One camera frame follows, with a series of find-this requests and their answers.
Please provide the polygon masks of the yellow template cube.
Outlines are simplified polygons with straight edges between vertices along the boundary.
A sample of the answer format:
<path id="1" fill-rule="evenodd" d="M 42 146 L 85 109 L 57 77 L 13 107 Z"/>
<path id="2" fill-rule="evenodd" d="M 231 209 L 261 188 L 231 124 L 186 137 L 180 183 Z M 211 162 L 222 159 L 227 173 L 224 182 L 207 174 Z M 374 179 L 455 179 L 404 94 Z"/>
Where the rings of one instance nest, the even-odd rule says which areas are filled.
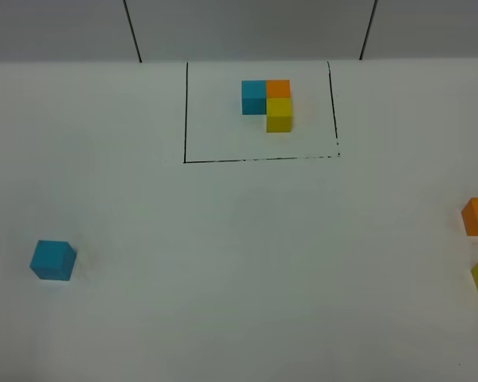
<path id="1" fill-rule="evenodd" d="M 292 131 L 292 100 L 290 98 L 267 98 L 266 131 L 268 133 Z"/>

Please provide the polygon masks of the blue template cube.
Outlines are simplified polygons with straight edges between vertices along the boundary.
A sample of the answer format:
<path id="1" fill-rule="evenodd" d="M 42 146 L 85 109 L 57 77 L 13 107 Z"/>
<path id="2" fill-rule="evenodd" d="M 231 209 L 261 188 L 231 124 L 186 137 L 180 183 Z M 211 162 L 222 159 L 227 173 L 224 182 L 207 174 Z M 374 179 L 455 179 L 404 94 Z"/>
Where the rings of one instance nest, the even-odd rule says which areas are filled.
<path id="1" fill-rule="evenodd" d="M 266 81 L 241 81 L 241 110 L 243 115 L 266 114 Z"/>

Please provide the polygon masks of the orange template cube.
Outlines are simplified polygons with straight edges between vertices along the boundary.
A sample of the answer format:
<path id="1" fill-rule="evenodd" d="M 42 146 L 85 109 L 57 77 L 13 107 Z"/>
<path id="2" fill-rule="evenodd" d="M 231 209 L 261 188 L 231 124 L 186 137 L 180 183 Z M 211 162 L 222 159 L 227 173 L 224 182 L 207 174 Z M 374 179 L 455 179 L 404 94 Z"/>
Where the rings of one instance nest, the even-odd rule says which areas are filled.
<path id="1" fill-rule="evenodd" d="M 266 81 L 267 98 L 290 98 L 291 87 L 290 80 L 267 80 Z"/>

